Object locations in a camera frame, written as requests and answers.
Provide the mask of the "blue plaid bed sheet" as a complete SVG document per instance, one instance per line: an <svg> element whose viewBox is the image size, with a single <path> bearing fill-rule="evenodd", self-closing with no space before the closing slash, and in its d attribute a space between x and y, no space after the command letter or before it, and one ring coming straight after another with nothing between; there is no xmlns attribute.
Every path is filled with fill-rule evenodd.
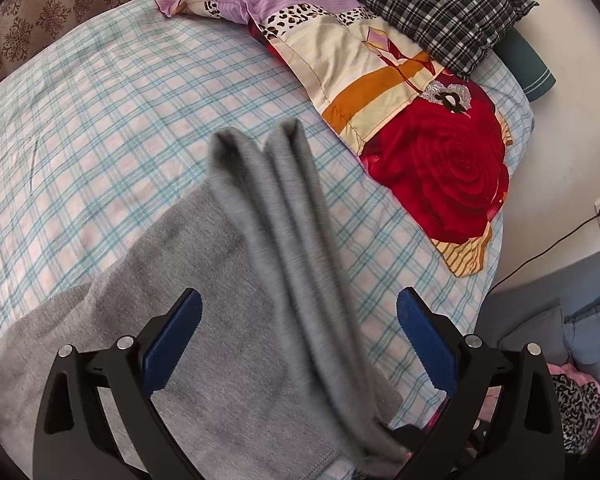
<svg viewBox="0 0 600 480"><path fill-rule="evenodd" d="M0 84L0 338L53 296L89 283L207 179L212 136L233 128L265 144L300 122L320 181L367 359L400 394L396 422L442 400L396 318L411 287L471 334L500 253L502 210L486 263L459 278L391 191L317 113L294 73L242 24L163 15L134 0L52 44ZM527 97L494 53L464 81L486 92L512 136L512 176L533 129ZM100 400L124 460L142 462L114 398ZM313 479L376 477L338 456Z"/></svg>

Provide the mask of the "red floral quilt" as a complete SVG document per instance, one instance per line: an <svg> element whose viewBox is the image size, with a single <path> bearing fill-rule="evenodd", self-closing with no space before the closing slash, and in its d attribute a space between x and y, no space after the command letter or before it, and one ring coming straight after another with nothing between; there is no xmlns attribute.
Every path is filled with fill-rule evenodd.
<svg viewBox="0 0 600 480"><path fill-rule="evenodd" d="M158 0L165 16L245 25L297 77L365 171L396 196L449 267L480 272L509 186L505 119L356 0Z"/></svg>

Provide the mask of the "leopard print cloth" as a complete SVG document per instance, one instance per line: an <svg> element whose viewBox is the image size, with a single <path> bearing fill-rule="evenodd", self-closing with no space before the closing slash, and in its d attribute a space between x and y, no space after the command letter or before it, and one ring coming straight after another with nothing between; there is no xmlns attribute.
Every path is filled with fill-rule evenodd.
<svg viewBox="0 0 600 480"><path fill-rule="evenodd" d="M570 363L547 367L558 402L565 453L585 455L600 426L600 384Z"/></svg>

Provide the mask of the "dark green pillow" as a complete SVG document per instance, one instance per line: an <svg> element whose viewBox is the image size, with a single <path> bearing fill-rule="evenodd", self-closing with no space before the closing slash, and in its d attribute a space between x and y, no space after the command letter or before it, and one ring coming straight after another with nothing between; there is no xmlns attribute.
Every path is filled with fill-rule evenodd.
<svg viewBox="0 0 600 480"><path fill-rule="evenodd" d="M514 75L529 102L542 98L556 84L552 71L516 28L493 51Z"/></svg>

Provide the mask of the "grey pants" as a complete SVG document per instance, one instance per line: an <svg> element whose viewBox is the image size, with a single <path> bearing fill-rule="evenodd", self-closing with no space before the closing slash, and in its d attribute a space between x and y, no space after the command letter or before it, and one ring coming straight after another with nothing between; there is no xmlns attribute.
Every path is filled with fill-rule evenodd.
<svg viewBox="0 0 600 480"><path fill-rule="evenodd" d="M0 442L21 468L60 347L113 347L186 288L201 321L155 402L204 477L313 479L338 456L376 477L402 467L400 394L367 359L309 143L287 119L263 145L215 133L201 185L1 336Z"/></svg>

